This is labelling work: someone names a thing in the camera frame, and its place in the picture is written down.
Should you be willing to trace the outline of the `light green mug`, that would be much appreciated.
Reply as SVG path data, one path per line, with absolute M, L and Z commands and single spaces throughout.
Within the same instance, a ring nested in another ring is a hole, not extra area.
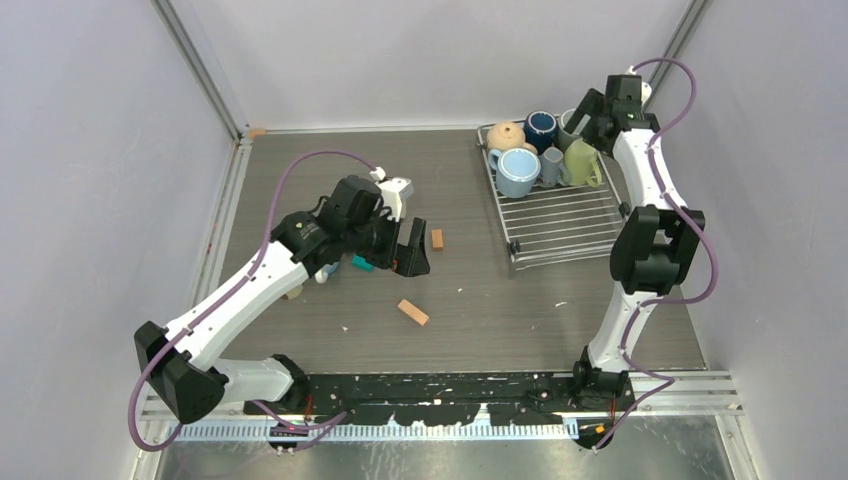
M 564 164 L 568 172 L 566 183 L 569 186 L 597 188 L 602 184 L 599 152 L 584 140 L 578 139 L 569 145 L 565 151 Z

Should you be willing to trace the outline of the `small grey blue mug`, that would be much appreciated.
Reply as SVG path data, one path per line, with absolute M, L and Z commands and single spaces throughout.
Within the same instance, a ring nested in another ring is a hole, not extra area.
M 541 171 L 539 184 L 542 188 L 553 188 L 564 184 L 567 173 L 563 161 L 563 152 L 550 146 L 539 155 Z

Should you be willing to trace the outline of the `blue white gradient mug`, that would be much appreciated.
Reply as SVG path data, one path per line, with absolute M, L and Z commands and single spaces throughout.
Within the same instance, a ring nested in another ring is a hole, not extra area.
M 330 276 L 337 271 L 339 267 L 339 262 L 334 262 L 331 264 L 327 264 L 322 266 L 319 270 L 317 270 L 314 274 L 314 280 L 318 284 L 326 283 Z

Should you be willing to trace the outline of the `beige brown cup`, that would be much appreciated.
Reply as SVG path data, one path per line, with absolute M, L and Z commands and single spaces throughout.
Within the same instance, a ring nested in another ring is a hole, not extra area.
M 303 291 L 303 286 L 298 285 L 282 295 L 284 300 L 292 300 L 297 298 Z

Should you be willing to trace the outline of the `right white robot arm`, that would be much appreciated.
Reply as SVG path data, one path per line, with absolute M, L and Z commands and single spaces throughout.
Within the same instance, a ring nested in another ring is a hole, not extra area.
M 619 165 L 629 210 L 609 257 L 614 290 L 598 333 L 573 368 L 570 394 L 584 410 L 621 400 L 631 357 L 656 305 L 687 277 L 705 216 L 677 192 L 662 150 L 661 126 L 643 110 L 643 81 L 613 74 L 603 91 L 590 89 L 567 128 Z

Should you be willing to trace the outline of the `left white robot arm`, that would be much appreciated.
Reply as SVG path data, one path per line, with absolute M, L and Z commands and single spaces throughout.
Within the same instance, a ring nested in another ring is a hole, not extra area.
M 163 327 L 140 327 L 134 335 L 140 367 L 176 419 L 188 425 L 222 403 L 248 401 L 298 412 L 309 381 L 292 360 L 282 354 L 226 360 L 223 351 L 274 302 L 310 279 L 325 282 L 345 255 L 403 277 L 428 274 L 425 220 L 414 218 L 408 242 L 398 240 L 413 192 L 407 178 L 349 175 L 317 210 L 285 216 L 260 250 L 200 304 Z

